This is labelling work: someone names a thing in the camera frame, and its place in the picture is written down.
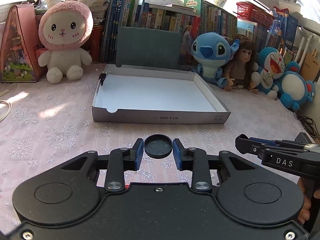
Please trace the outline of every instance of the blue plush toy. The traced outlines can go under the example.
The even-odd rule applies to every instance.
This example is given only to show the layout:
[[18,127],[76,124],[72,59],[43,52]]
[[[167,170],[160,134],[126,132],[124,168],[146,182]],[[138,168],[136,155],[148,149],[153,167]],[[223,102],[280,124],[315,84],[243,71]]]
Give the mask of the blue plush toy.
[[232,46],[225,38],[217,33],[204,33],[198,36],[193,42],[190,34],[184,34],[184,43],[192,44],[190,54],[199,63],[197,72],[204,81],[217,84],[223,88],[228,84],[228,79],[222,78],[222,66],[233,58],[239,48],[239,40],[235,40]]
[[312,102],[315,86],[311,81],[305,82],[298,74],[300,71],[298,63],[288,63],[286,70],[279,79],[280,101],[287,109],[298,111],[307,100]]
[[261,50],[257,56],[257,64],[254,66],[254,72],[251,80],[256,88],[266,93],[272,99],[277,98],[279,91],[279,79],[284,73],[285,67],[281,54],[272,47]]

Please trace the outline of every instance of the pink tablecloth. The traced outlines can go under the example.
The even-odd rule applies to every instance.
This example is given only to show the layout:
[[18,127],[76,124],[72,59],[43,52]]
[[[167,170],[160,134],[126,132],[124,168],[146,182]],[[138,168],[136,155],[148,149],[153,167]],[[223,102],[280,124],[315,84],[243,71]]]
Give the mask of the pink tablecloth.
[[[84,77],[76,82],[63,79],[52,85],[44,77],[37,83],[0,84],[0,92],[10,93],[1,99],[13,102],[9,116],[0,123],[0,230],[8,233],[20,222],[11,197],[23,181],[46,171],[87,150],[109,154],[114,148],[131,147],[137,138],[163,133],[179,138],[185,147],[199,147],[209,154],[220,150],[238,153],[235,137],[241,133],[265,139],[294,140],[304,131],[293,114],[279,101],[246,90],[225,92],[214,87],[216,94],[231,110],[222,125],[152,125],[95,123],[92,100],[98,84],[96,66],[85,68]],[[5,111],[0,106],[0,113]],[[243,156],[255,163],[255,156]],[[297,181],[297,177],[278,172]],[[212,171],[212,182],[218,182]],[[98,185],[103,185],[105,171]],[[146,155],[139,171],[126,172],[127,183],[191,182],[191,172],[178,172],[172,154],[162,160]]]

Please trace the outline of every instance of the green book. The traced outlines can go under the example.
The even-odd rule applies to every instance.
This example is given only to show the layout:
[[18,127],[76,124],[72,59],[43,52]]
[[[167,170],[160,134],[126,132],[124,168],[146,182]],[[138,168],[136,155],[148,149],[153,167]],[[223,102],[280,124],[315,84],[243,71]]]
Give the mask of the green book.
[[192,7],[196,10],[197,13],[200,13],[200,17],[202,19],[199,35],[204,33],[204,0],[184,0],[184,6]]
[[131,19],[132,19],[132,13],[133,13],[133,8],[134,8],[135,0],[131,0],[130,3],[130,8],[129,8],[129,15],[128,15],[128,20],[127,20],[127,27],[130,27],[131,25]]

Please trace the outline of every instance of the doll hair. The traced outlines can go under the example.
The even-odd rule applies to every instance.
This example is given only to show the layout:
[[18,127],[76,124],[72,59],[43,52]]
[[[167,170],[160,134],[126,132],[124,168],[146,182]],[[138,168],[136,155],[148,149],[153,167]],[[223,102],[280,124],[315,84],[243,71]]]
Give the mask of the doll hair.
[[235,40],[239,40],[240,45],[239,45],[239,49],[237,50],[237,52],[235,53],[231,61],[234,61],[237,59],[237,54],[241,51],[241,49],[252,50],[250,61],[247,62],[245,65],[244,88],[247,88],[250,86],[251,74],[253,72],[253,64],[256,61],[256,54],[257,54],[256,45],[248,37],[242,34],[237,34],[234,38],[234,41]]

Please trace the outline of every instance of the black round cap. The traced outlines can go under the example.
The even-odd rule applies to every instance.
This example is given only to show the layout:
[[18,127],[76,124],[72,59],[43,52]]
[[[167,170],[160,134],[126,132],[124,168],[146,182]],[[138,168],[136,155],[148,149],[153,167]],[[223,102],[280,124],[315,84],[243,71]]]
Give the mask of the black round cap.
[[146,154],[154,159],[163,159],[172,152],[172,141],[164,134],[150,135],[144,141]]

